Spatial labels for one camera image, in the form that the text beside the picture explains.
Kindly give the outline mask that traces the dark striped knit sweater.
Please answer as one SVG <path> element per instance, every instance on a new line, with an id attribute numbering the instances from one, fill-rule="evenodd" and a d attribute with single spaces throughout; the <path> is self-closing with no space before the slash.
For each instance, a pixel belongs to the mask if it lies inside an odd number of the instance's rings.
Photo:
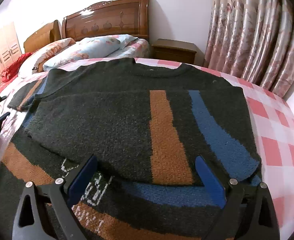
<path id="1" fill-rule="evenodd" d="M 25 114 L 0 161 L 0 237 L 33 223 L 16 210 L 28 181 L 52 184 L 89 155 L 93 177 L 72 205 L 87 239 L 201 239 L 220 214 L 195 168 L 261 181 L 243 90 L 181 64 L 123 58 L 52 69 L 8 107 Z"/>

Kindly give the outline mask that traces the red bedding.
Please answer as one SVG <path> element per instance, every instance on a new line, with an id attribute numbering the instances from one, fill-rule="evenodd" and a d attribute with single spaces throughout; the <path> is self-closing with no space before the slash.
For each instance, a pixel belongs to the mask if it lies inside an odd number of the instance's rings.
<path id="1" fill-rule="evenodd" d="M 1 85 L 0 93 L 17 78 L 18 72 L 22 64 L 32 55 L 33 53 L 25 53 L 19 56 L 9 67 L 6 67 L 1 72 Z"/>

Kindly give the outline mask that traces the orange floral white folded quilt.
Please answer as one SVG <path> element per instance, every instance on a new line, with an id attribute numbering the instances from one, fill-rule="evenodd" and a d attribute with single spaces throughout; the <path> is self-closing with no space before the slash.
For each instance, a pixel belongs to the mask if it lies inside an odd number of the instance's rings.
<path id="1" fill-rule="evenodd" d="M 73 38 L 64 38 L 40 48 L 24 61 L 19 69 L 18 77 L 25 79 L 32 74 L 42 72 L 43 64 L 46 61 L 74 44 L 75 40 Z"/>

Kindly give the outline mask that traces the pink checkered bed cover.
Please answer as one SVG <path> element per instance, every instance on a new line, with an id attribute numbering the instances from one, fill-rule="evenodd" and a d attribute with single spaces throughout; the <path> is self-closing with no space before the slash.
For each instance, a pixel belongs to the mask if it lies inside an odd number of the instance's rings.
<path id="1" fill-rule="evenodd" d="M 175 69 L 182 63 L 135 58 L 136 63 Z M 223 77 L 233 86 L 241 87 L 250 112 L 257 152 L 262 159 L 263 180 L 268 184 L 280 224 L 280 239 L 289 239 L 294 232 L 294 115 L 282 98 L 238 77 L 208 68 L 191 65 L 203 72 Z M 0 103 L 1 112 L 11 114 L 0 133 L 0 159 L 13 134 L 22 124 L 26 113 L 7 107 L 13 95 L 27 83 L 42 80 L 48 72 L 16 78 L 0 95 L 8 99 Z"/>

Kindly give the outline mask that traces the light blue floral folded quilt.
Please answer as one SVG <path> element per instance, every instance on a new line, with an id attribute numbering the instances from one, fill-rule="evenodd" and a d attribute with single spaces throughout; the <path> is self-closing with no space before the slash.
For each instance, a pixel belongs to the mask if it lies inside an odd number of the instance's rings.
<path id="1" fill-rule="evenodd" d="M 78 60 L 106 57 L 117 50 L 124 49 L 136 39 L 138 38 L 129 34 L 86 37 L 47 60 L 43 64 L 43 69 L 49 71 Z"/>

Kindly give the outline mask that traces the dark wooden nightstand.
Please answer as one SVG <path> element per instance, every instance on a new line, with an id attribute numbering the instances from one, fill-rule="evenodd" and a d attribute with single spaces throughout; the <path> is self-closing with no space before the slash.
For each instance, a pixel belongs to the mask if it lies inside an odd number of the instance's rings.
<path id="1" fill-rule="evenodd" d="M 193 43 L 159 38 L 152 45 L 154 58 L 194 64 L 197 46 Z"/>

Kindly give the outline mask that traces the glossy brown wooden headboard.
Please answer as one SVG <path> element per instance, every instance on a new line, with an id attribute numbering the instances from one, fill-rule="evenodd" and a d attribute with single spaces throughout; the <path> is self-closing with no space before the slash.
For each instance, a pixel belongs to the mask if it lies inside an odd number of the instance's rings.
<path id="1" fill-rule="evenodd" d="M 62 38 L 129 34 L 149 40 L 149 1 L 114 0 L 94 3 L 64 17 Z"/>

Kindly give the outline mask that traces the pink floral curtain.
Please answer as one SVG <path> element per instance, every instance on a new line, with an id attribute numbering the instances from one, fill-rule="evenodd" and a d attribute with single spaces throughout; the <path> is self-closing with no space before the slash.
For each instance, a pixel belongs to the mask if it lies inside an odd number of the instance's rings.
<path id="1" fill-rule="evenodd" d="M 213 0 L 204 65 L 285 96 L 294 82 L 294 5 Z"/>

